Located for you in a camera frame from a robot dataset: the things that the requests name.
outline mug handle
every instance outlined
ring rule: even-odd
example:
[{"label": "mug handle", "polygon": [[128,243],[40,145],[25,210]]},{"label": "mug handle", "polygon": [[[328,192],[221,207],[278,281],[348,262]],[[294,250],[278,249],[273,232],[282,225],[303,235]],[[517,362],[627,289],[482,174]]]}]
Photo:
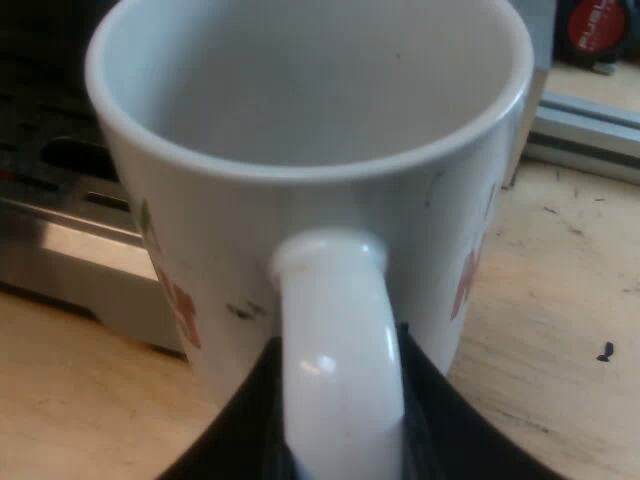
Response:
[{"label": "mug handle", "polygon": [[298,234],[271,272],[282,297],[285,439],[301,478],[399,479],[400,353],[372,235]]}]

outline mug rim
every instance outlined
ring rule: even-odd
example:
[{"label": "mug rim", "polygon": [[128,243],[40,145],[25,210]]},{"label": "mug rim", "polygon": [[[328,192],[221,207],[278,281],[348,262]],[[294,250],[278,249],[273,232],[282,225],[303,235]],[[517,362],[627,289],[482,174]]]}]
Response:
[{"label": "mug rim", "polygon": [[104,75],[105,48],[114,25],[140,1],[121,0],[100,22],[86,55],[87,92],[98,117],[109,129],[159,161],[197,174],[263,184],[325,183],[392,175],[436,162],[487,134],[525,93],[533,74],[533,46],[524,21],[507,0],[485,0],[507,28],[513,50],[513,65],[497,98],[460,128],[413,149],[347,164],[267,166],[234,161],[191,150],[161,137],[134,120],[113,97]]}]

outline stainless steel appliance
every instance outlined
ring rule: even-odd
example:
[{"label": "stainless steel appliance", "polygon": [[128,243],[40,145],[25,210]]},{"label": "stainless steel appliance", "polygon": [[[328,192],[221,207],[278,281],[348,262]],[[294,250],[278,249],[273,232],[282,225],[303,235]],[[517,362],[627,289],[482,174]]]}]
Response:
[{"label": "stainless steel appliance", "polygon": [[90,33],[113,3],[0,8],[0,283],[180,350],[82,85]]}]

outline red tape measure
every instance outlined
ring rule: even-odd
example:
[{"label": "red tape measure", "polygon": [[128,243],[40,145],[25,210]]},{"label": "red tape measure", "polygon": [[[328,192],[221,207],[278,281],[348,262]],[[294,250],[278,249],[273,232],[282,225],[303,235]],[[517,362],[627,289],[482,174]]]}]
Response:
[{"label": "red tape measure", "polygon": [[638,43],[639,27],[640,0],[559,0],[556,51],[612,73],[613,64]]}]

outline wooden surface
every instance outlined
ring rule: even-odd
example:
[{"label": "wooden surface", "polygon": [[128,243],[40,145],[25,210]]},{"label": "wooden surface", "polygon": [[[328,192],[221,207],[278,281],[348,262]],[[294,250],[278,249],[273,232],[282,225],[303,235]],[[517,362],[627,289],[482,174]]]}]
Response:
[{"label": "wooden surface", "polygon": [[0,293],[0,478],[150,479],[217,413],[187,363]]},{"label": "wooden surface", "polygon": [[[524,163],[450,379],[580,480],[640,478],[640,187]],[[145,479],[216,412],[187,364],[0,294],[0,478]],[[596,360],[606,341],[609,363]]]},{"label": "wooden surface", "polygon": [[611,76],[556,62],[547,90],[640,113],[640,60],[619,62]]},{"label": "wooden surface", "polygon": [[639,187],[524,163],[500,198],[450,372],[571,478],[640,478],[638,218]]}]

